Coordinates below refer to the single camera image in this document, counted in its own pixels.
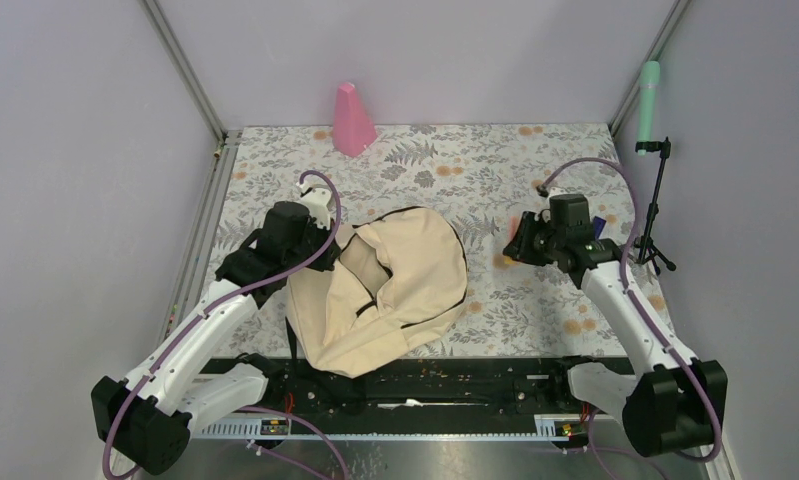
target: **beige bag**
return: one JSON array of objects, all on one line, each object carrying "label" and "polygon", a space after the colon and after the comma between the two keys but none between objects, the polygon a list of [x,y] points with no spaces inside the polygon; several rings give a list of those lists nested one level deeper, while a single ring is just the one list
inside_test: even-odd
[{"label": "beige bag", "polygon": [[443,336],[464,310],[467,259],[449,223],[411,207],[342,225],[334,271],[287,280],[287,317],[318,370],[375,370]]}]

